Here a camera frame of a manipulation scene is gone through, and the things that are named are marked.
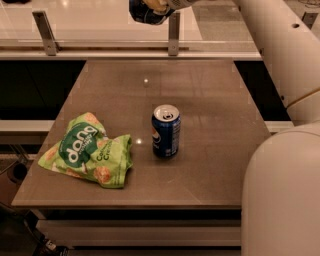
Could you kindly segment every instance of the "blue can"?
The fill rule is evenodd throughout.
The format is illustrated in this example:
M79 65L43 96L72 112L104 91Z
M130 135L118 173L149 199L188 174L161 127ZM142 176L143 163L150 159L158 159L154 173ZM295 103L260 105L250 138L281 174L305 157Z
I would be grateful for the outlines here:
M157 107L152 115L153 152L159 157L171 157L178 152L180 113L172 105Z

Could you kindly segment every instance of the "table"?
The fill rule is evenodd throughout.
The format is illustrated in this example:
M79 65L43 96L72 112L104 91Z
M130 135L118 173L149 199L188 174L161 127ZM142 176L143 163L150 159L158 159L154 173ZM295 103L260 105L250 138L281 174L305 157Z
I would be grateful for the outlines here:
M161 104L176 106L182 120L179 152L168 160L151 145L151 115ZM240 245L239 221L208 216L241 210L247 164L270 134L232 60L88 61L37 159L88 111L110 138L131 134L133 167L123 189L103 189L35 161L12 205L32 209L40 231L68 247ZM55 210L68 217L50 219ZM130 217L157 211L175 217ZM200 217L184 217L188 211ZM129 215L111 217L119 212Z

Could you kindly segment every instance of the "logo on bag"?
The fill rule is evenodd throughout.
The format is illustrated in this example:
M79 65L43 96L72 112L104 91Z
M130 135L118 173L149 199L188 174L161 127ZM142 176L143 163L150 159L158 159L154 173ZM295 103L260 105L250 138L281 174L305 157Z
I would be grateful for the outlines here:
M95 135L99 131L88 123L79 123L71 128L61 141L59 154L71 167L81 167L90 159L90 155L97 150Z

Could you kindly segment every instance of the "chip bag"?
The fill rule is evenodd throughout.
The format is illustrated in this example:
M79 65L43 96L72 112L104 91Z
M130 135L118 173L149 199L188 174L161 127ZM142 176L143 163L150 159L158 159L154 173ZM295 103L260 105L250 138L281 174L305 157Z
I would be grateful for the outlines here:
M48 170L98 182L103 188L123 188L132 166L130 135L109 139L92 113L70 121L63 140L49 149L38 164Z

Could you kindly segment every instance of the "metal bar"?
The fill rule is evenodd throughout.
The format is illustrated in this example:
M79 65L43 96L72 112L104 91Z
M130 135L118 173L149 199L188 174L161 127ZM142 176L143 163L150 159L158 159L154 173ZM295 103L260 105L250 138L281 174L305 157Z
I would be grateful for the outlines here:
M178 56L180 37L180 12L173 13L169 18L169 56Z
M56 56L59 46L55 42L45 11L34 11L32 14L40 32L46 54L48 56Z

